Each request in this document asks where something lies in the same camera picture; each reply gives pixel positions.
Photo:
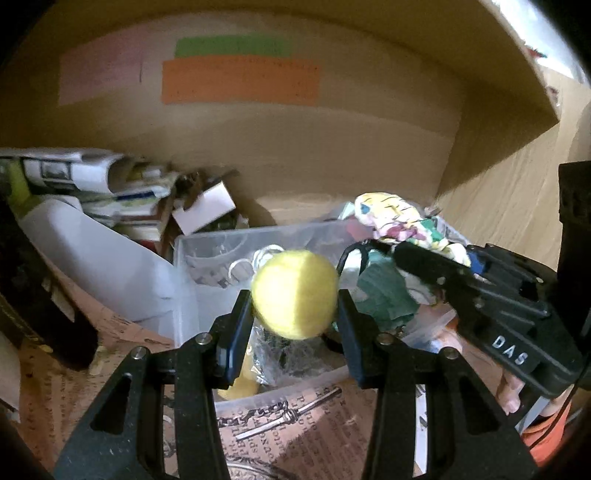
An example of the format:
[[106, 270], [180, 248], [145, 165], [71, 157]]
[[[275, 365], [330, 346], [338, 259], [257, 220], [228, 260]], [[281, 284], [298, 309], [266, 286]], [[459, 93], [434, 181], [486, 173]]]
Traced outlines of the clear bag with dark items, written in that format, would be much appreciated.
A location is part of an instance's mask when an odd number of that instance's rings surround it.
[[345, 357], [332, 351], [322, 337], [290, 340], [256, 322], [247, 351], [256, 381], [269, 389], [294, 385], [345, 365]]

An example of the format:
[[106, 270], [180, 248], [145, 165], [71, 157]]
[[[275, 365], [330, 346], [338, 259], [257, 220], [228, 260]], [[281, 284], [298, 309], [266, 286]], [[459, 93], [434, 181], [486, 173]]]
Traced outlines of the clear plastic bin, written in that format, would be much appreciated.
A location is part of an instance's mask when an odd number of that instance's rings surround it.
[[199, 233], [177, 240], [174, 267], [180, 298], [177, 343], [211, 328], [243, 290], [252, 294], [254, 323], [242, 371], [221, 401], [290, 388], [346, 373], [332, 320], [339, 289], [378, 327], [428, 349], [454, 318], [435, 291], [396, 268], [377, 250], [346, 249], [372, 237], [356, 220]]

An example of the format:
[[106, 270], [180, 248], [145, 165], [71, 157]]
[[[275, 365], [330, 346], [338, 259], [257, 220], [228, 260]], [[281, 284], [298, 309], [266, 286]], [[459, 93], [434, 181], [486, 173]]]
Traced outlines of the green sticky note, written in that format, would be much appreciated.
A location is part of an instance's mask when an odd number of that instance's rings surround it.
[[184, 37], [175, 45], [174, 57], [208, 55], [256, 55], [287, 58], [293, 53], [287, 39], [263, 35], [213, 35]]

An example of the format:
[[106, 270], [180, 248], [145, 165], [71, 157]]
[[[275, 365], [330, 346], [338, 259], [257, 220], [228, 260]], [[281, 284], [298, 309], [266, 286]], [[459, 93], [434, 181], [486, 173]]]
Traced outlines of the green cloth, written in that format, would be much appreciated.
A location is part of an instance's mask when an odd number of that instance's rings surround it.
[[382, 331], [407, 325], [419, 310], [393, 259], [377, 250], [370, 251], [368, 265], [356, 281], [353, 300], [356, 309], [372, 317]]

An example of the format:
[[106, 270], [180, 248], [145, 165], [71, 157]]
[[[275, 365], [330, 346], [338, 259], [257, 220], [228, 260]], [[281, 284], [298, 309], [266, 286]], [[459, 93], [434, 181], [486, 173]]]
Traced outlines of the floral patterned cloth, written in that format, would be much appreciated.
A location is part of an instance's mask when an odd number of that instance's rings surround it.
[[365, 193], [353, 202], [356, 220], [374, 230], [374, 238], [391, 245], [410, 242], [470, 267], [466, 247], [450, 240], [435, 220], [426, 217], [399, 195]]

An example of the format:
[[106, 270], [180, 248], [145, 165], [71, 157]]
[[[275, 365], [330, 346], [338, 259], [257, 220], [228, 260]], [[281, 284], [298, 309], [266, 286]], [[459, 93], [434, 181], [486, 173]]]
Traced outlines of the small pink box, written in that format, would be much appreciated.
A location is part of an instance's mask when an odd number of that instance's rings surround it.
[[190, 235], [233, 210], [235, 202], [224, 182], [219, 181], [199, 194], [187, 209], [179, 207], [173, 210], [172, 217], [182, 234]]

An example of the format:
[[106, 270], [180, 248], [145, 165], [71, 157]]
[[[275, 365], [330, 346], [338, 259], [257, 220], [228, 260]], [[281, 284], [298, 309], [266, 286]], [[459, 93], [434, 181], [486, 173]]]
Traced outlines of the orange sticky note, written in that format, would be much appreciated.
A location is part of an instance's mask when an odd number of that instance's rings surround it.
[[314, 106], [321, 68], [301, 59], [259, 55], [207, 55], [162, 63], [161, 101], [254, 102]]

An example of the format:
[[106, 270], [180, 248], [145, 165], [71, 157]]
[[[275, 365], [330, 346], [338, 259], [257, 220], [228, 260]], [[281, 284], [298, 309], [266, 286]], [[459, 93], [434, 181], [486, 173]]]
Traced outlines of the dark wine bottle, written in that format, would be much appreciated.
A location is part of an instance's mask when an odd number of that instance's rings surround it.
[[1, 200], [1, 332], [28, 340], [66, 367], [87, 369], [98, 334], [65, 292], [38, 250]]

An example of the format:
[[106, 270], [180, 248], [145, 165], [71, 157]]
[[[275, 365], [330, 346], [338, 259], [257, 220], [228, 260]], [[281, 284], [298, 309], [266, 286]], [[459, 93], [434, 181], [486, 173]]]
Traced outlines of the yellow sponge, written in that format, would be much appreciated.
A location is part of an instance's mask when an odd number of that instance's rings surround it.
[[248, 344], [245, 350], [245, 358], [242, 361], [242, 370], [235, 382], [228, 389], [217, 389], [217, 395], [225, 401], [238, 400], [252, 397], [259, 392], [256, 365], [254, 365], [252, 345]]

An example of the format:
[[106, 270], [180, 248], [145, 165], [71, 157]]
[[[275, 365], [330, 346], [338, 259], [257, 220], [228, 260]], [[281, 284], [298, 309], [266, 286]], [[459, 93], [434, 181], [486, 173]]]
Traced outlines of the orange printed newspaper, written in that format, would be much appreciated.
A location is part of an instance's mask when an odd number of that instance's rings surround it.
[[[123, 358], [136, 346], [156, 353], [170, 350], [172, 339], [160, 336], [115, 314], [66, 279], [66, 293], [97, 329], [99, 348], [89, 369], [64, 367], [29, 341], [18, 356], [21, 368], [19, 415], [16, 428], [34, 457], [52, 470], [64, 444]], [[330, 382], [335, 398], [315, 407], [293, 425], [235, 441], [248, 430], [281, 412], [276, 401], [260, 407], [221, 404], [221, 442], [229, 461], [262, 466], [277, 478], [358, 479], [363, 472], [373, 422], [376, 396], [363, 392], [351, 379]]]

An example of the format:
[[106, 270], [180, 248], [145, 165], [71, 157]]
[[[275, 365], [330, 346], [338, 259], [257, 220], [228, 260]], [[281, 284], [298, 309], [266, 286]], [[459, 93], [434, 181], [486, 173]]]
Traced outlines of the black and white pouch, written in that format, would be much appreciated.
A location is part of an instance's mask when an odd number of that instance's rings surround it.
[[388, 250], [388, 247], [375, 239], [362, 240], [346, 247], [337, 264], [339, 288], [369, 289], [375, 277], [374, 270], [370, 268], [370, 253]]

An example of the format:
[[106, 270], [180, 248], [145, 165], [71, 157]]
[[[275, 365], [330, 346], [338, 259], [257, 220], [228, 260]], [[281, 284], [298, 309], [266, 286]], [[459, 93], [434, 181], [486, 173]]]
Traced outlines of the yellow foam ball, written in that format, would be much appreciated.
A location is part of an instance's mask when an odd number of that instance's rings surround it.
[[322, 255], [288, 250], [264, 263], [250, 291], [256, 317], [267, 330], [290, 340], [310, 339], [334, 319], [339, 275]]

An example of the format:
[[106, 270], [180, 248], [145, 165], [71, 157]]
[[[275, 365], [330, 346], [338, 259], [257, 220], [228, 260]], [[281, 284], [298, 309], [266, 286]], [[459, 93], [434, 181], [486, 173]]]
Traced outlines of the stack of newspapers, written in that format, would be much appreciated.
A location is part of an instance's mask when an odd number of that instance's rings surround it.
[[8, 191], [69, 200], [91, 219], [139, 242], [166, 229], [179, 174], [167, 164], [96, 148], [3, 148]]

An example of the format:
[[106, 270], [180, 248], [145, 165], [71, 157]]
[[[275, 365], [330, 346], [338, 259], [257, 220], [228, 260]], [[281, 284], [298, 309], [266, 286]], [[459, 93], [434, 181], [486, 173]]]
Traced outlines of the pink sticky note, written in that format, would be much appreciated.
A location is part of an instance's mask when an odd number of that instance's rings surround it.
[[60, 56], [58, 105], [90, 100], [139, 84], [148, 30], [133, 26], [118, 30]]

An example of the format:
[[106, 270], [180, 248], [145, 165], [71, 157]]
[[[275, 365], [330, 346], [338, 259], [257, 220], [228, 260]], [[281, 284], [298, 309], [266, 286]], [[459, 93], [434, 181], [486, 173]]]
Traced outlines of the white paper sheet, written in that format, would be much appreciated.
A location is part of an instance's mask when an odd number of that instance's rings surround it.
[[120, 317], [174, 337], [176, 271], [143, 246], [59, 200], [45, 200], [19, 225], [63, 274]]

